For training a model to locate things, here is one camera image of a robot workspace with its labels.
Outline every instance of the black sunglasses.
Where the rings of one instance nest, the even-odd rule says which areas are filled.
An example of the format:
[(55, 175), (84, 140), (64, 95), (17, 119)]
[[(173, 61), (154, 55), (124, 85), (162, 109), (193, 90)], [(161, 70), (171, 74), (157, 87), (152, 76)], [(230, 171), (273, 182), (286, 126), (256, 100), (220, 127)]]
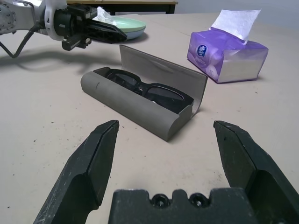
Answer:
[(137, 75), (128, 71), (105, 67), (94, 72), (176, 114), (194, 101), (192, 97), (170, 86), (143, 83)]

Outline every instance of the table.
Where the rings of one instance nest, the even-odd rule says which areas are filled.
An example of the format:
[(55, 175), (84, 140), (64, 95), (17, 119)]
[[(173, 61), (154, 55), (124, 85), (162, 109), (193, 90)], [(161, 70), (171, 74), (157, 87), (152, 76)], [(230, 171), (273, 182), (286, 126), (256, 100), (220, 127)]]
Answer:
[(174, 14), (174, 0), (68, 0), (68, 4), (82, 3), (101, 6), (111, 15), (122, 12), (166, 12)]
[[(190, 33), (208, 28), (217, 14), (127, 17), (147, 23), (146, 34), (128, 46), (196, 70), (186, 59)], [(14, 50), (25, 33), (3, 35), (1, 41)], [(120, 130), (111, 179), (102, 206), (91, 212), (87, 224), (107, 223), (116, 189), (147, 189), (151, 197), (171, 197), (175, 189), (208, 196), (212, 188), (228, 187), (214, 120), (247, 130), (298, 191), (298, 38), (297, 31), (255, 24), (250, 39), (270, 49), (260, 78), (232, 84), (209, 79), (200, 112), (170, 142), (82, 92), (84, 73), (120, 68), (118, 44), (93, 42), (67, 52), (59, 42), (35, 34), (17, 59), (0, 51), (3, 223), (32, 224), (72, 152), (97, 125), (112, 119), (120, 121)]]

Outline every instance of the sunglasses lens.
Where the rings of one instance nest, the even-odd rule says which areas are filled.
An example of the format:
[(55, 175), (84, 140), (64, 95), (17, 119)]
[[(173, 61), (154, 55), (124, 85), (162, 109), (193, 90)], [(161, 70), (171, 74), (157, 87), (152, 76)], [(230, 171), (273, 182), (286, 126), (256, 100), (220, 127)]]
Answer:
[(161, 87), (151, 87), (145, 98), (177, 114), (186, 107), (180, 95)]
[(120, 73), (114, 73), (110, 75), (108, 79), (132, 91), (135, 89), (137, 83), (137, 80), (134, 78)]
[(160, 87), (151, 87), (145, 97), (153, 98), (153, 101), (155, 101), (155, 99), (163, 99), (173, 103), (184, 101), (184, 99), (175, 92)]

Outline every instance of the cable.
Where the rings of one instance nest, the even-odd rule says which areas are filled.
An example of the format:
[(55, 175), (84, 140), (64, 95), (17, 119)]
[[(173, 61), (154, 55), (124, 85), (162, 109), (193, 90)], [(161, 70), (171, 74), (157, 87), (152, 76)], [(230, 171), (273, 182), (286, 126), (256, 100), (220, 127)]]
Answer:
[(36, 24), (35, 26), (33, 26), (33, 28), (30, 29), (30, 31), (28, 31), (28, 33), (24, 37), (23, 41), (19, 45), (19, 47), (18, 47), (18, 49), (17, 49), (17, 51), (16, 51), (16, 53), (14, 55), (7, 49), (7, 47), (5, 47), (5, 45), (1, 41), (0, 41), (0, 46), (5, 50), (5, 52), (11, 58), (16, 58), (17, 56), (20, 55), (20, 53), (23, 50), (24, 46), (26, 45), (27, 41), (32, 37), (32, 35), (34, 34), (34, 32), (38, 31), (40, 28), (41, 28), (40, 24)]

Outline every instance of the tissue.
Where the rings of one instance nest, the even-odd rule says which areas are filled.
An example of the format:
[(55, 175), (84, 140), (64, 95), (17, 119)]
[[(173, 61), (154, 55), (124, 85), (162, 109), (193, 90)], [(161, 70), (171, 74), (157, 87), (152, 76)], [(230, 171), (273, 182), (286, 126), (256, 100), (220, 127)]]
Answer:
[(114, 21), (113, 16), (106, 12), (102, 7), (98, 7), (98, 16), (93, 18), (99, 22), (105, 22), (112, 25), (117, 25), (117, 22)]
[(192, 33), (187, 58), (217, 83), (254, 80), (268, 48), (248, 41), (260, 10), (222, 10), (209, 30)]
[(218, 18), (211, 27), (226, 31), (241, 40), (247, 41), (252, 25), (260, 11), (221, 10)]

